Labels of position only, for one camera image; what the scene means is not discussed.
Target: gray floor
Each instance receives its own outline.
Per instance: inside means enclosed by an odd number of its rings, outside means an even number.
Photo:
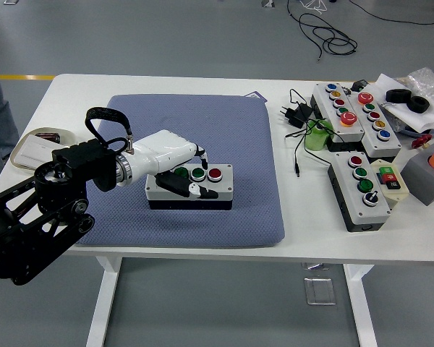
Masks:
[[[434,0],[357,2],[388,18],[434,21]],[[373,81],[381,72],[434,71],[434,26],[325,3],[321,17],[359,43],[355,54],[317,61],[285,1],[274,9],[259,0],[0,1],[0,74]],[[295,0],[292,10],[303,13]],[[3,81],[20,132],[49,84]],[[306,307],[299,269],[126,260],[106,345],[356,346],[340,267],[334,317]],[[101,276],[93,258],[61,257],[28,286],[0,280],[0,346],[83,346]],[[434,346],[434,267],[375,267],[365,290],[379,346]]]

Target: power adapter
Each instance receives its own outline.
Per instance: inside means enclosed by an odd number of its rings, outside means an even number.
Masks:
[[[288,119],[288,123],[290,123],[293,127],[301,129],[310,115],[312,114],[312,108],[309,107],[306,103],[298,103],[298,107],[293,110],[292,108],[283,107],[286,111],[280,111],[284,116]]]

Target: black cable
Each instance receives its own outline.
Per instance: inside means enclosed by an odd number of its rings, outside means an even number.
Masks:
[[[307,103],[307,101],[302,97],[302,95],[300,95],[295,89],[290,89],[289,90],[289,97],[290,97],[290,102],[291,103],[296,103],[299,106],[299,110],[301,111],[301,114],[304,117],[304,123],[305,123],[305,129],[301,129],[298,130],[296,132],[292,132],[291,134],[287,134],[285,135],[285,139],[288,137],[299,137],[302,135],[301,140],[297,143],[295,149],[294,149],[294,172],[296,173],[297,177],[300,177],[300,169],[299,169],[299,164],[297,162],[297,149],[299,148],[299,146],[301,145],[301,143],[304,143],[304,150],[305,152],[307,152],[308,154],[310,154],[312,157],[317,158],[318,160],[323,161],[324,163],[331,165],[331,163],[323,158],[318,157],[317,155],[313,154],[312,152],[310,152],[309,150],[307,150],[307,148],[305,147],[305,138],[307,135],[310,135],[312,133],[312,129],[313,127],[316,127],[317,125],[319,125],[320,127],[322,127],[326,133],[328,135],[336,135],[339,137],[339,139],[345,143],[344,139],[341,137],[341,135],[337,134],[336,132],[334,132],[333,130],[324,127],[321,123],[320,120],[322,119],[309,119],[303,112],[302,112],[302,108],[300,107],[299,101],[293,101],[292,100],[292,92],[295,92],[305,103]],[[309,127],[308,122],[312,121],[313,125],[311,127]]]
[[[318,56],[317,60],[320,60],[320,58],[321,58],[321,56],[322,56],[322,54],[323,54],[324,51],[326,53],[328,53],[328,54],[333,55],[333,56],[348,56],[348,55],[353,54],[353,53],[355,53],[357,51],[358,44],[357,44],[356,40],[351,39],[346,33],[343,33],[342,31],[336,29],[331,24],[329,24],[325,20],[321,19],[319,16],[317,16],[315,14],[311,14],[311,13],[304,13],[304,14],[300,15],[299,19],[297,19],[291,13],[291,10],[289,9],[289,0],[286,3],[286,8],[288,9],[289,16],[293,20],[295,20],[296,22],[299,23],[299,28],[302,31],[302,33],[304,34],[304,36],[307,39],[309,39],[311,42],[313,42],[318,47],[318,50],[320,51],[320,55]],[[327,26],[307,24],[306,22],[302,21],[302,18],[304,16],[314,17],[314,18],[320,20],[321,22],[325,23]],[[323,42],[322,46],[320,46],[309,35],[307,35],[307,33],[302,28],[303,25],[307,26],[307,27],[312,27],[313,28],[312,29],[312,34],[314,36],[316,36],[317,38],[319,38]],[[319,32],[321,30],[329,32],[330,34],[332,34],[332,36],[330,36],[328,38],[322,37],[319,34]],[[342,50],[341,51],[337,51],[335,49],[336,47],[341,47]]]
[[[359,4],[355,4],[352,0],[349,0],[350,3],[352,3],[353,5],[359,7],[362,11],[364,11],[365,13],[369,14],[370,16],[374,17],[374,18],[378,18],[379,20],[385,20],[386,22],[394,22],[394,23],[407,23],[407,24],[415,24],[415,25],[434,25],[434,22],[431,23],[418,23],[418,22],[412,22],[409,20],[388,20],[387,18],[382,18],[379,17],[373,13],[369,13],[366,9],[364,9],[363,7],[361,7]]]

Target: red button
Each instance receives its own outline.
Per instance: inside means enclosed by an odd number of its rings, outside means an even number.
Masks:
[[[362,165],[361,157],[357,157],[356,155],[350,157],[349,166],[351,166],[352,168],[356,168],[356,167],[361,166],[361,165]]]
[[[367,117],[371,121],[377,121],[380,118],[380,114],[378,112],[373,111],[373,112],[370,112]]]
[[[340,107],[342,107],[342,106],[344,106],[346,103],[344,102],[344,100],[342,100],[342,99],[336,99],[334,102],[333,102],[333,106],[335,107],[335,108],[340,108]]]
[[[381,175],[381,181],[383,181],[383,183],[386,184],[387,182],[397,181],[397,177],[393,173],[385,173]]]
[[[341,115],[341,125],[351,127],[357,121],[357,116],[352,112],[344,112]]]
[[[218,168],[212,168],[208,172],[208,178],[209,181],[218,182],[222,179],[222,171],[220,171]]]
[[[366,103],[371,103],[373,101],[373,95],[369,93],[360,93],[359,94],[359,103],[365,105]]]

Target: yellow floor line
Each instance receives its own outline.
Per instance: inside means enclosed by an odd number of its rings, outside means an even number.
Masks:
[[[55,76],[49,74],[0,74],[0,80],[36,80],[52,81]]]

